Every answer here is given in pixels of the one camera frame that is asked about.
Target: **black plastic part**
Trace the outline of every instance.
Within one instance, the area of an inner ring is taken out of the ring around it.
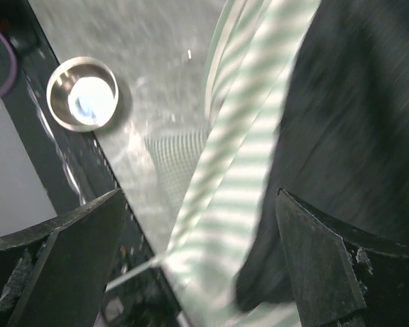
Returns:
[[[122,191],[111,191],[70,213],[0,237],[0,326],[92,327],[125,203]]]
[[[18,57],[35,51],[40,41],[18,1],[0,1],[0,30],[9,39]]]
[[[303,327],[409,326],[409,247],[279,191],[276,213]]]

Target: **wire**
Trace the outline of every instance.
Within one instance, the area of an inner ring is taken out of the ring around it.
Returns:
[[[5,36],[0,32],[0,40],[2,41],[3,45],[5,46],[7,53],[9,54],[9,59],[11,61],[11,68],[9,75],[6,78],[6,81],[0,87],[0,98],[3,97],[10,89],[14,86],[16,75],[17,75],[17,61],[16,55],[12,50],[10,43],[6,40]]]
[[[95,319],[94,327],[97,326],[99,320],[100,320],[100,312],[97,314],[97,318]]]
[[[124,284],[129,279],[132,279],[133,277],[139,275],[140,273],[143,273],[147,269],[159,267],[161,265],[161,263],[167,258],[167,255],[168,255],[167,252],[163,252],[160,255],[155,255],[150,260],[148,260],[148,261],[144,262],[143,264],[140,264],[139,266],[129,270],[124,275],[121,275],[120,277],[110,281],[108,283],[108,285],[106,286],[105,292],[109,292],[112,289],[120,286],[121,284]]]

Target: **black fabric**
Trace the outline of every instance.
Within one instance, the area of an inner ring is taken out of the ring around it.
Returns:
[[[279,188],[409,245],[409,0],[323,0],[299,51],[237,304],[292,300]]]

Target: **metal cup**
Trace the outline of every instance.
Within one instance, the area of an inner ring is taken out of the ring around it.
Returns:
[[[82,83],[89,80],[97,83],[90,83],[82,88]],[[98,102],[98,112],[102,113],[94,115],[91,110],[82,109],[84,106],[81,101],[82,97],[86,97],[86,102],[91,102],[91,95],[99,97],[103,93],[97,90],[100,86],[104,91],[108,90],[109,97],[101,103],[98,99],[93,99],[93,102]],[[85,89],[86,95],[79,94],[82,90],[85,92]],[[56,122],[70,131],[78,132],[93,131],[107,124],[119,99],[118,84],[113,72],[104,63],[91,57],[76,57],[62,63],[48,80],[46,93],[48,108]]]

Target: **striped fabric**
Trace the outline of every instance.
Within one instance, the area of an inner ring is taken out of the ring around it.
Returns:
[[[299,324],[294,305],[240,315],[232,287],[253,241],[294,60],[319,2],[228,0],[218,22],[204,101],[216,120],[165,264],[197,326]]]

